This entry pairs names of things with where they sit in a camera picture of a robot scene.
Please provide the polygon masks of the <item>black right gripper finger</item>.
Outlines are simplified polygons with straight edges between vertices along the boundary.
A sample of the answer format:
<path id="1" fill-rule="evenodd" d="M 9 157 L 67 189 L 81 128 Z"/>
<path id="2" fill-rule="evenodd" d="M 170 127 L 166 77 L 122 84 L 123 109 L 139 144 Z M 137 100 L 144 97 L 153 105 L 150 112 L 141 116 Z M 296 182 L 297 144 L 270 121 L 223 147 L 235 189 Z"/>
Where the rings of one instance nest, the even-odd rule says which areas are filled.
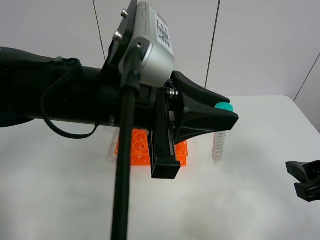
<path id="1" fill-rule="evenodd" d="M 287 172 L 300 183 L 307 184 L 320 176 L 320 161 L 298 162 L 288 161 L 285 163 Z"/>
<path id="2" fill-rule="evenodd" d="M 309 183 L 295 183 L 296 194 L 299 198 L 306 202 L 313 202 L 320 200 L 320 186 Z"/>

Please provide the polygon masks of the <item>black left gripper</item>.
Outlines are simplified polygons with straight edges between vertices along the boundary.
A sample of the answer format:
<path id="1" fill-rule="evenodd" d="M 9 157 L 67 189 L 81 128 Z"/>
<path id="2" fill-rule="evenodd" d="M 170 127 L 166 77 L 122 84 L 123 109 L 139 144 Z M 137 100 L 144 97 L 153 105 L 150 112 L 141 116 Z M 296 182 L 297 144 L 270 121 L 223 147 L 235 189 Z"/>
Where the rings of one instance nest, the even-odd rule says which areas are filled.
<path id="1" fill-rule="evenodd" d="M 113 44 L 101 70 L 104 83 L 99 91 L 102 125 L 120 127 L 117 173 L 129 176 L 131 166 L 131 136 L 134 128 L 150 131 L 148 137 L 151 176 L 155 179 L 174 179 L 181 167 L 177 161 L 175 144 L 215 132 L 230 131 L 239 116 L 219 103 L 230 99 L 205 89 L 179 71 L 170 77 L 178 94 L 170 101 L 174 114 L 172 130 L 169 125 L 168 101 L 165 88 L 152 88 L 138 81 L 142 52 L 134 47 L 124 61 L 124 73 L 108 65 Z"/>

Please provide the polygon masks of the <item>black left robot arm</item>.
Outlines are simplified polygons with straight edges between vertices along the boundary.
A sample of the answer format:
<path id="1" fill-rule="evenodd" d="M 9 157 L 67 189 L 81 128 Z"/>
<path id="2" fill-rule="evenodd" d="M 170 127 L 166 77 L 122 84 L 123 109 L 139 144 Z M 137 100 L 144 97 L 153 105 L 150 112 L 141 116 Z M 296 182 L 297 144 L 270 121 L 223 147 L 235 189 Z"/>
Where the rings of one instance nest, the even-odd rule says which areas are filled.
<path id="1" fill-rule="evenodd" d="M 50 58 L 18 49 L 0 49 L 0 125 L 11 127 L 42 119 L 60 136 L 53 121 L 120 128 L 117 178 L 130 176 L 131 134 L 148 130 L 151 176 L 174 179 L 181 167 L 175 145 L 200 135 L 229 131 L 239 119 L 219 108 L 230 100 L 174 71 L 164 86 L 142 83 L 142 49 L 124 59 L 124 72 L 105 64 L 84 67 L 76 58 Z"/>

